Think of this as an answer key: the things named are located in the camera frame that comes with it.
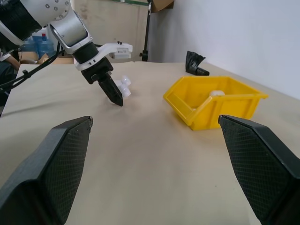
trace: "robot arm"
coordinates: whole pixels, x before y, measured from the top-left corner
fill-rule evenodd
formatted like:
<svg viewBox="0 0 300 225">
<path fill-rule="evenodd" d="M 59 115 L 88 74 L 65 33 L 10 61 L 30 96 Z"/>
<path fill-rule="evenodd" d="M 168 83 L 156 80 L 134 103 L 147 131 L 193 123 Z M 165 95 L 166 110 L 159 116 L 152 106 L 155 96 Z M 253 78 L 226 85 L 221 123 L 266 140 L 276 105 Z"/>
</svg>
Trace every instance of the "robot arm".
<svg viewBox="0 0 300 225">
<path fill-rule="evenodd" d="M 88 83 L 97 81 L 112 102 L 123 106 L 122 94 L 111 78 L 113 67 L 105 56 L 112 53 L 115 58 L 130 58 L 131 45 L 106 44 L 97 49 L 69 0 L 0 0 L 0 49 L 4 54 L 47 25 L 77 60 L 76 68 Z"/>
</svg>

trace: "yellow plastic bin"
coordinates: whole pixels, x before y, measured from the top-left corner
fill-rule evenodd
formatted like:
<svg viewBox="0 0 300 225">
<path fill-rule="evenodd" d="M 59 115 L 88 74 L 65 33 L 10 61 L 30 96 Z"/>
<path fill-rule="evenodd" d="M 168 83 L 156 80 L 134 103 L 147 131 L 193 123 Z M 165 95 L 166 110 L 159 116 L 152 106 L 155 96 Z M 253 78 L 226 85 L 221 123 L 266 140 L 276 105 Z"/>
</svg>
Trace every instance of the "yellow plastic bin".
<svg viewBox="0 0 300 225">
<path fill-rule="evenodd" d="M 210 96 L 214 90 L 225 93 Z M 228 76 L 185 76 L 164 99 L 192 130 L 219 128 L 219 115 L 252 118 L 261 98 L 268 95 Z"/>
</svg>

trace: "black cable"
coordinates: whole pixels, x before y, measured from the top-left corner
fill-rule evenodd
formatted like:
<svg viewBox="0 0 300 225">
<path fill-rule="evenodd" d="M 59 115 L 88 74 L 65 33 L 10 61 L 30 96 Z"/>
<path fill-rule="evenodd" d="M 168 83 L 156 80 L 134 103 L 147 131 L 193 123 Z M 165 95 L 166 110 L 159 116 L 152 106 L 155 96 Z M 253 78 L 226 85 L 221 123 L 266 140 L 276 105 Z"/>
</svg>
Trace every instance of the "black cable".
<svg viewBox="0 0 300 225">
<path fill-rule="evenodd" d="M 38 67 L 36 67 L 35 69 L 33 69 L 32 71 L 30 72 L 27 72 L 26 70 L 24 70 L 24 75 L 23 76 L 20 76 L 12 81 L 9 81 L 7 83 L 4 83 L 2 85 L 0 85 L 0 93 L 4 93 L 4 92 L 7 92 L 7 91 L 10 91 L 12 90 L 13 88 L 19 86 L 21 83 L 23 83 L 24 81 L 26 81 L 28 78 L 30 78 L 32 75 L 34 75 L 36 72 L 40 71 L 41 69 L 49 66 L 51 63 L 53 63 L 56 58 L 58 57 L 58 55 L 60 53 L 64 52 L 64 50 L 60 51 L 60 44 L 57 43 L 57 50 L 56 50 L 56 53 L 54 56 L 50 57 L 46 62 L 44 62 L 43 64 L 39 65 Z"/>
</svg>

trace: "white wall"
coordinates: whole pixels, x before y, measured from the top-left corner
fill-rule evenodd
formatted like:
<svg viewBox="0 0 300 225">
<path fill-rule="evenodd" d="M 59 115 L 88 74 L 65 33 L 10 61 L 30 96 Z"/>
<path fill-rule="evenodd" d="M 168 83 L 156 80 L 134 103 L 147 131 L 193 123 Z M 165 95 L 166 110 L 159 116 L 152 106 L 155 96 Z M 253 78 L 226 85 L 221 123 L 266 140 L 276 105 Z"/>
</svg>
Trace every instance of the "white wall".
<svg viewBox="0 0 300 225">
<path fill-rule="evenodd" d="M 152 14 L 150 59 L 207 62 L 300 99 L 299 0 L 175 0 Z"/>
</svg>

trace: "table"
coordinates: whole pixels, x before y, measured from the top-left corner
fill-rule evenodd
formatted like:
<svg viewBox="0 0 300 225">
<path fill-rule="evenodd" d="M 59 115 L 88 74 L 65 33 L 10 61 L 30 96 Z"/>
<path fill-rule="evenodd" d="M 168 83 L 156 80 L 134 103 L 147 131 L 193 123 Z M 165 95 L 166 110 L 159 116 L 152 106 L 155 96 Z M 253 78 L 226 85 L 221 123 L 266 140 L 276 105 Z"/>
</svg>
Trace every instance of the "table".
<svg viewBox="0 0 300 225">
<path fill-rule="evenodd" d="M 221 130 L 193 132 L 163 100 L 186 75 L 184 64 L 113 66 L 113 78 L 127 75 L 133 83 L 124 107 L 110 104 L 74 65 L 50 65 L 12 91 L 0 119 L 0 186 L 52 127 L 91 115 L 94 126 L 68 225 L 247 225 L 255 219 Z M 22 65 L 20 71 L 33 68 Z M 253 120 L 269 126 L 300 157 L 300 101 L 212 65 L 203 68 L 268 93 Z"/>
</svg>

